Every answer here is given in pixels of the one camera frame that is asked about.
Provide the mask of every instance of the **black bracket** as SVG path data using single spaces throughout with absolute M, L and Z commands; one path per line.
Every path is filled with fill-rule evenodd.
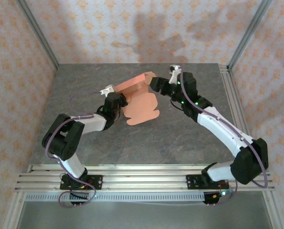
M 209 177 L 204 174 L 193 174 L 186 176 L 186 184 L 188 190 L 197 190 L 197 189 L 229 189 L 229 185 L 222 181 L 212 181 Z
M 84 181 L 94 186 L 96 190 L 102 189 L 103 176 L 102 175 L 85 175 Z M 61 177 L 61 190 L 90 190 L 90 186 L 73 181 L 67 174 Z

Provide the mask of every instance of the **gray stone surface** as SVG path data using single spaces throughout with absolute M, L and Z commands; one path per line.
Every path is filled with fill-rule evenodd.
M 194 74 L 199 94 L 232 121 L 218 65 L 190 63 L 181 66 Z M 69 108 L 69 98 L 75 92 L 99 91 L 111 83 L 117 85 L 148 71 L 169 78 L 168 69 L 168 63 L 60 65 L 30 163 L 55 163 L 45 157 L 41 140 L 58 114 L 76 116 Z M 232 159 L 228 149 L 210 131 L 173 108 L 168 96 L 156 95 L 160 110 L 157 119 L 129 126 L 127 118 L 121 115 L 110 129 L 83 135 L 76 151 L 81 162 L 86 165 L 210 164 Z M 104 96 L 84 93 L 73 101 L 76 110 L 95 112 L 103 104 Z

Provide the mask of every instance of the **patterned wallpaper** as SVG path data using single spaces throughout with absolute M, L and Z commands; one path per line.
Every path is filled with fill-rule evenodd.
M 59 63 L 228 64 L 261 0 L 27 0 Z
M 234 70 L 253 136 L 269 144 L 284 211 L 284 0 L 275 0 Z
M 14 0 L 0 0 L 0 228 L 27 170 L 55 70 Z

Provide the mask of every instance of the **cardboard piece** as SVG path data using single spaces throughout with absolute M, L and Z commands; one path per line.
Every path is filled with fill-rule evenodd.
M 128 105 L 123 107 L 128 125 L 137 125 L 159 116 L 160 111 L 155 110 L 158 101 L 154 93 L 148 92 L 148 85 L 156 75 L 153 72 L 143 73 L 115 86 L 115 91 L 123 93 Z

